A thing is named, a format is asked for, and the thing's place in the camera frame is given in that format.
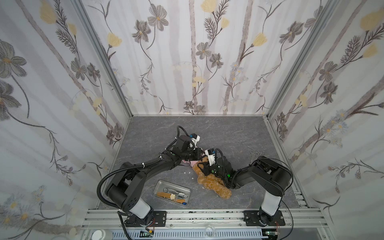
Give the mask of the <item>brown teddy bear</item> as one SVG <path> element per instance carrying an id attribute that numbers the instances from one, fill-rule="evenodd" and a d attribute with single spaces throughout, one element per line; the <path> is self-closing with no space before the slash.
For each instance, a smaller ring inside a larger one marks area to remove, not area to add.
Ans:
<path id="1" fill-rule="evenodd" d="M 204 157 L 201 162 L 209 162 L 208 157 Z M 205 176 L 198 168 L 198 163 L 192 168 L 198 176 L 198 184 L 202 185 L 205 189 L 214 191 L 222 199 L 229 199 L 232 196 L 232 191 L 225 186 L 220 178 L 215 177 L 213 174 Z"/>

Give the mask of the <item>pink teddy hoodie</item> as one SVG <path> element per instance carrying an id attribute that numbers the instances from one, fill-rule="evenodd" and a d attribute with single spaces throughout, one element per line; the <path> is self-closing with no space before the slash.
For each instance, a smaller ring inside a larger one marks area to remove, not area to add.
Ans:
<path id="1" fill-rule="evenodd" d="M 184 159 L 185 159 L 186 153 L 182 153 L 182 166 L 186 166 L 186 167 L 193 167 L 195 164 L 201 162 L 204 157 L 206 157 L 205 151 L 203 150 L 202 159 L 200 161 L 185 161 Z"/>

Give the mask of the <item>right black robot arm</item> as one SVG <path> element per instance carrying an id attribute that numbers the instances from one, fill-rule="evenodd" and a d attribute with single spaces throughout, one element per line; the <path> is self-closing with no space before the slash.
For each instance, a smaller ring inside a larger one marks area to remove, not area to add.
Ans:
<path id="1" fill-rule="evenodd" d="M 205 156 L 194 164 L 193 169 L 198 174 L 198 183 L 223 199 L 229 199 L 232 190 L 246 184 L 257 182 L 262 186 L 266 193 L 255 220 L 262 227 L 275 222 L 285 191 L 293 181 L 290 169 L 265 156 L 259 156 L 247 167 L 235 171 L 219 149 L 206 150 Z"/>

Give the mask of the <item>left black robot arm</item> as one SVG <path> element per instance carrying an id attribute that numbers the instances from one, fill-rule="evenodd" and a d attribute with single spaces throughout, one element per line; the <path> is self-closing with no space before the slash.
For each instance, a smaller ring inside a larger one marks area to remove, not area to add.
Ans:
<path id="1" fill-rule="evenodd" d="M 146 181 L 180 166 L 182 161 L 199 161 L 202 156 L 202 150 L 197 147 L 199 140 L 200 136 L 196 134 L 182 135 L 174 139 L 159 157 L 149 162 L 123 164 L 100 180 L 97 197 L 105 205 L 119 209 L 119 214 L 133 214 L 142 226 L 152 224 L 154 210 L 141 198 Z"/>

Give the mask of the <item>metal tray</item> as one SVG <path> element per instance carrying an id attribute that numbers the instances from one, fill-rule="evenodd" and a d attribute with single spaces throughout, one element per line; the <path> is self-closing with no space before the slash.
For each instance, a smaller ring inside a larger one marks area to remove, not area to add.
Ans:
<path id="1" fill-rule="evenodd" d="M 154 189 L 154 195 L 167 201 L 187 206 L 191 190 L 180 185 L 159 180 Z"/>

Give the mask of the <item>wooden brush in tray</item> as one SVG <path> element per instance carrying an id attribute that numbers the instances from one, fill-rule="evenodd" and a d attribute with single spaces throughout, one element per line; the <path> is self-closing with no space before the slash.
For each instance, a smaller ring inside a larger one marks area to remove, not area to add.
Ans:
<path id="1" fill-rule="evenodd" d="M 179 195 L 164 193 L 164 192 L 157 192 L 156 196 L 163 198 L 163 199 L 166 199 L 166 200 L 169 200 L 169 201 L 174 202 L 174 203 L 178 203 L 181 205 L 187 205 L 187 201 L 184 198 L 180 197 Z"/>

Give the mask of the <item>white round cap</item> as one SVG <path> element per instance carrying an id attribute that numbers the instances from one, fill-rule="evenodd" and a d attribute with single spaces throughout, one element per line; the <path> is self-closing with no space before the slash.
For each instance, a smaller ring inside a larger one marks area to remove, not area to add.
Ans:
<path id="1" fill-rule="evenodd" d="M 91 240 L 112 240 L 113 232 L 108 230 L 96 230 L 91 236 Z"/>

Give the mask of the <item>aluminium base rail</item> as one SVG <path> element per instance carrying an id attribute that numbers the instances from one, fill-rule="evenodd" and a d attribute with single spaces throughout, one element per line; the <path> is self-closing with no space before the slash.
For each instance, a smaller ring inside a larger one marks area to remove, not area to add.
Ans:
<path id="1" fill-rule="evenodd" d="M 319 209 L 281 208 L 274 226 L 251 224 L 254 209 L 166 210 L 155 225 L 154 240 L 332 240 Z"/>

